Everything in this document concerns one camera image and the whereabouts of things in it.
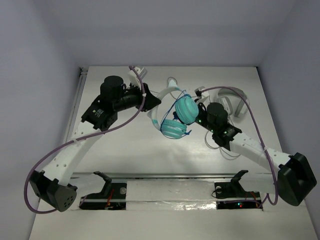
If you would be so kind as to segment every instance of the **red wire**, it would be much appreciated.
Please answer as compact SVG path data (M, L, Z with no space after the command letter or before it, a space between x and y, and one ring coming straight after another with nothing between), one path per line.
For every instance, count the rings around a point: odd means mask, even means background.
M112 195L114 194L114 191L115 191L115 189L113 188L110 192L110 196L108 197L108 200L106 201L106 206L105 206L106 208L109 207L109 205L110 205L110 200L112 198Z
M253 196L254 200L257 201L256 195L252 191L250 194Z

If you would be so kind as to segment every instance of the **teal headphones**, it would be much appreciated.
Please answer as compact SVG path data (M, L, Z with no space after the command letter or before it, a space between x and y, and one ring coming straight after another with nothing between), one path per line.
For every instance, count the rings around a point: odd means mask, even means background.
M152 123L156 129L158 129L165 137L170 139L180 139L186 135L189 135L191 131L187 132L187 125L195 122L196 117L199 114L199 109L195 101L191 98L186 91L182 91L178 87L167 87L162 90L156 97L162 100L166 95L173 91L181 91L182 97L178 97L172 104L170 109L166 112L159 125L157 119L158 106L154 107L148 116L151 118ZM166 119L172 108L175 108L176 116L171 119Z

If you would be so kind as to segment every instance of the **headphone ear cup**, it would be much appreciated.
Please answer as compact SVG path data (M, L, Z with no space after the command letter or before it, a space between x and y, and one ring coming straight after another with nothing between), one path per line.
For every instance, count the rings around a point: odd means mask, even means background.
M234 113L231 101L227 96L219 97L217 99L217 103L220 103L223 106L224 110L226 110L229 115L232 115Z
M175 103L174 107L179 119L185 124L194 123L199 114L198 105L190 95L185 95L184 97L180 98Z
M166 137L180 139L183 137L183 135L185 135L187 131L187 125L178 121L165 119L160 130Z

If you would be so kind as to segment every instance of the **wire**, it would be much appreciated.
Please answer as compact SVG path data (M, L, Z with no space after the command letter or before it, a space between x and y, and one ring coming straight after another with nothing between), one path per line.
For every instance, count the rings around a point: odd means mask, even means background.
M258 202L257 200L252 200L252 199L244 199L244 200L241 200L241 202L254 202L256 204L259 204L258 205L258 209L262 208L263 207L263 204L266 202L267 200L267 197L264 198L264 200L260 203ZM238 203L239 200L232 200L232 201L224 201L225 203Z
M181 94L183 94L186 90L181 91L181 93L179 94L178 98L174 101L174 103L171 105L171 107L169 108L169 110L163 115L162 120L161 120L161 124L160 126L162 127L162 124L164 122L164 120L167 118L167 116L169 115L170 111L174 108L176 102L178 102L179 99L182 99L185 95L183 95L182 97Z
M234 126L234 123L232 122L230 116L228 116L228 119L229 119L230 123L232 124L232 126ZM220 147L220 146L217 146L217 147L211 146L211 145L208 143L208 140L207 140L208 133L211 133L211 131L207 131L206 134L205 134L205 136L204 136L204 143L205 143L205 145L206 145L208 148L213 149L213 150L219 149L219 151L220 151L220 153L221 153L221 156L222 156L224 159L227 159L227 160L230 160L230 161L235 160L235 159L237 159L238 157L241 156L241 154L238 154L238 155L236 155L236 156L233 156L233 155L229 154L228 152L226 152L226 151L225 151L222 147ZM225 153L226 155L228 155L228 156L231 157L232 159L229 159L229 158L225 157L223 153Z
M87 199L88 195L85 195L83 198L82 198L82 201L80 202L79 204L79 207L81 207L82 204L84 204L85 200Z
M206 88L204 90L201 91L201 93L203 92L206 92L206 91L209 91L209 90L213 90L213 89L229 89L233 92L235 92L242 100L243 102L245 103L246 107L248 108L248 111L251 115L251 118L252 118L252 121L253 121L253 124L254 124L254 127L255 127L255 130L256 130L256 133L258 134L258 138L261 142L261 146L263 149L266 149L266 144L261 136L261 133L260 133L260 130L258 128L258 124L256 122L256 119L255 119L255 116L250 108L250 105L247 103L246 99L241 96L241 94L239 94L233 87L229 87L229 86L214 86L214 87L209 87L209 88ZM260 204L259 208L262 206L262 204L268 199L268 201L270 202L271 205L276 205L278 203L278 197L279 197L279 192L278 192L278 185L277 185L277 177L276 177L276 173L275 173L275 169L273 167L273 161L270 157L270 154L267 150L265 150L265 156L268 160L268 163L269 163L269 166L270 166L270 170L271 170L271 174L272 174L272 179L273 179L273 184L274 184L274 192L275 192L275 198L274 198L274 202L272 202L272 200L270 199L270 195L269 193L266 194L266 197L264 198L264 200L262 201L262 203Z
M112 195L114 194L115 189L112 188L111 192L110 192L110 196L108 197L107 201L106 201L106 205L105 208L108 208L110 205L110 200L112 199Z
M212 193L211 193L211 197L215 198L215 199L219 199L219 200L222 200L222 199L226 199L226 197L217 197L217 190L214 190Z
M250 192L250 194L253 196L254 200L257 201L256 195L253 191Z
M116 127L113 127L111 129L108 129L108 130L105 130L105 131L102 131L102 132L97 132L97 133L93 133L93 134L88 134L88 135L85 135L85 136L82 136L82 137L79 137L79 138L76 138L76 141L81 141L81 140L85 140L85 139L88 139L88 138L92 138L92 137L95 137L95 136L99 136L99 135L104 135L106 133L110 133L112 131L115 131L115 130L118 130L122 127L124 127L125 125L127 125L128 123L130 123L133 119L136 118L136 116L142 111L143 107L144 107L144 104L145 104L145 101L146 101L146 98L144 96L145 94L145 87L144 87L144 84L142 82L142 79L140 77L140 75L137 73L137 71L135 70L135 68L133 66L129 66L129 69L132 70L134 72L134 74L136 75L136 77L138 78L139 82L140 82L140 85L141 85L141 90L142 90L142 103L138 109L138 111L136 111L136 113L129 119L127 120L126 122L116 126ZM46 160L49 156L51 156L52 154L56 153L57 151L63 149L64 147L66 146L69 146L71 144L73 144L75 141L71 140L71 141L68 141L58 147L56 147L55 149L53 149L52 151L50 151L49 153L47 153L43 158L41 158L30 170L30 172L28 173L26 179L25 179L25 182L24 182L24 188L23 188L23 198L24 198L24 202L26 204L26 206L28 207L28 209L33 212L33 213L36 213L36 214L50 214L50 213L53 213L56 211L56 209L52 209L52 210L49 210L49 211L39 211L37 209L34 209L30 202L29 202L29 199L28 199L28 185L29 185L29 181L30 181L30 178L31 178L31 175L32 173L36 170L36 168L44 162L44 160Z

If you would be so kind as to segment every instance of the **white wall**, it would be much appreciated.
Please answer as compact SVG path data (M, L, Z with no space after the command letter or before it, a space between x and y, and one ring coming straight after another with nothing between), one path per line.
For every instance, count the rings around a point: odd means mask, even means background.
M26 176L62 140L79 68L38 2L0 7L0 239L29 239L35 215L24 203ZM37 199L30 194L32 204Z
M258 66L295 0L45 0L80 66Z
M304 154L320 181L320 1L300 0L258 71L282 149ZM306 199L320 236L320 188Z

